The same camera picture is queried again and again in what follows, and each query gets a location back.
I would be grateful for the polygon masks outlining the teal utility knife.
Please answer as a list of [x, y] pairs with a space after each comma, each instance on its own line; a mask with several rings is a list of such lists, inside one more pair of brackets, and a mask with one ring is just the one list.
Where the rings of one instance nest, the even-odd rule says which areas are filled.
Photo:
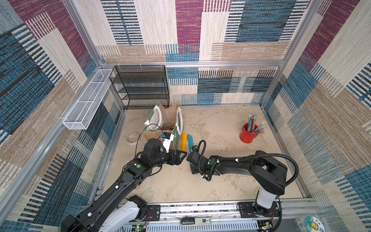
[[187, 135], [187, 142], [188, 142], [189, 153], [190, 153], [192, 152], [192, 147], [194, 146], [193, 137], [190, 134]]

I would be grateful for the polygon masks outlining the yellow utility knife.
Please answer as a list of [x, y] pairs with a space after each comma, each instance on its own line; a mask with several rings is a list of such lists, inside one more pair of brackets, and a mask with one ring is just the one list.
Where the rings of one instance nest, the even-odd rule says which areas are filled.
[[185, 151], [186, 149], [186, 144], [187, 144], [187, 134], [186, 133], [183, 133], [182, 134], [182, 141], [181, 141], [181, 150], [182, 151]]

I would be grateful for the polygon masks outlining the green Christmas burlap tote bag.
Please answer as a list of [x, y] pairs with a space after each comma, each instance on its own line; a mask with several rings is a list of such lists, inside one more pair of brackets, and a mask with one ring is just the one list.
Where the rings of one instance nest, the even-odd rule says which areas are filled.
[[160, 101], [154, 106], [147, 121], [144, 123], [143, 135], [146, 140], [158, 138], [161, 131], [174, 135], [173, 145], [178, 148], [183, 134], [183, 116], [178, 103], [165, 108]]

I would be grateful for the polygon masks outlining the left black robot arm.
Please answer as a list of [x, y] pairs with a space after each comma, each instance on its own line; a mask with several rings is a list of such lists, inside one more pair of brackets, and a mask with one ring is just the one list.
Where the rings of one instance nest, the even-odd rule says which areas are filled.
[[187, 152], [166, 148], [158, 139], [150, 139], [135, 158], [124, 166], [121, 175], [98, 200], [78, 216], [67, 216], [62, 224], [62, 232], [98, 232], [109, 215], [124, 198], [135, 190], [155, 167], [164, 164], [180, 165]]

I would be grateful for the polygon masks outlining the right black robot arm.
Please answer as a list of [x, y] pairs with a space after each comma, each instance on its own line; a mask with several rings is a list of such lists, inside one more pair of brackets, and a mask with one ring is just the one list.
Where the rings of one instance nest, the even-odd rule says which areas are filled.
[[286, 186], [290, 185], [299, 175], [299, 166], [289, 156], [277, 153], [266, 153], [257, 150], [254, 155], [227, 158], [211, 156], [206, 158], [206, 146], [200, 151], [194, 146], [187, 157], [193, 174], [200, 174], [210, 182], [213, 176], [237, 174], [252, 176], [259, 184], [260, 190], [251, 208], [254, 214], [262, 216], [268, 213], [273, 203], [285, 194]]

